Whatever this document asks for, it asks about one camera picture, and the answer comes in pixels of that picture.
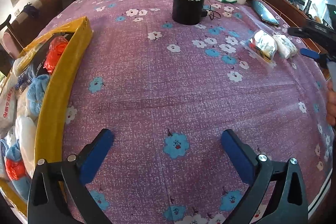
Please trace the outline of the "person right hand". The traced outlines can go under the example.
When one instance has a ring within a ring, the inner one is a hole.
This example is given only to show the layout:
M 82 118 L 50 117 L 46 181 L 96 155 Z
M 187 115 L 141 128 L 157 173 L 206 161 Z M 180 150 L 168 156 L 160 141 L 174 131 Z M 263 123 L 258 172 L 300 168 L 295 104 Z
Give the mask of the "person right hand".
M 331 80 L 327 82 L 327 104 L 326 104 L 326 120 L 329 125 L 335 127 L 336 124 L 336 92 L 333 91 L 333 83 Z

